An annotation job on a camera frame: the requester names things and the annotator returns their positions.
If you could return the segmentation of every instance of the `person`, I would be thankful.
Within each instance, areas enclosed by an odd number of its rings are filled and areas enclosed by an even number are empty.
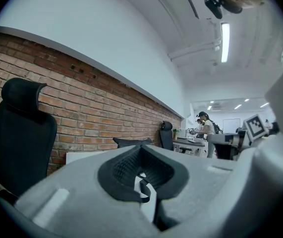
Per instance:
[[[197,122],[197,124],[198,124],[198,126],[196,127],[196,129],[197,129],[197,130],[202,130],[204,123],[203,123],[200,119],[196,120],[196,122]]]
[[[209,115],[203,111],[199,113],[199,118],[201,121],[204,121],[204,126],[202,130],[198,130],[198,134],[207,134],[212,135],[215,134],[215,129],[212,121],[209,118]],[[207,152],[207,158],[212,158],[214,153],[215,146],[213,143],[208,142],[208,152]]]
[[[272,128],[271,123],[268,121],[268,119],[266,119],[265,127],[266,127],[267,129],[271,129],[271,128]]]

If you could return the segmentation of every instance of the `cap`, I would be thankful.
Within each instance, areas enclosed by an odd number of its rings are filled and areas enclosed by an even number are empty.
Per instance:
[[[197,115],[197,117],[202,117],[202,116],[206,116],[207,115],[207,113],[205,113],[204,111],[201,111],[198,115]]]

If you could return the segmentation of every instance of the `chair headrest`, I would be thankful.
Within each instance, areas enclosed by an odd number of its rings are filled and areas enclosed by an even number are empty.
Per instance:
[[[23,78],[12,78],[2,87],[1,97],[8,105],[27,113],[38,111],[38,97],[45,83],[32,82]]]
[[[173,128],[172,124],[168,121],[163,121],[161,130],[171,130]]]

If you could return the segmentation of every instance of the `red brick wall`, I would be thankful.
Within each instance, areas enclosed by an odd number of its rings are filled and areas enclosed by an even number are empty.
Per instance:
[[[0,93],[13,77],[48,85],[39,96],[40,110],[57,120],[48,174],[65,164],[68,151],[114,149],[113,137],[149,137],[158,144],[162,120],[180,127],[180,117],[98,69],[40,44],[0,34]]]

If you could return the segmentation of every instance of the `chair backrest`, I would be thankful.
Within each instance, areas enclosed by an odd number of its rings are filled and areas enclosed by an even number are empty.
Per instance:
[[[162,148],[173,151],[172,128],[170,122],[163,121],[159,135]]]
[[[20,196],[47,175],[57,122],[38,110],[46,84],[8,80],[0,103],[0,184]]]

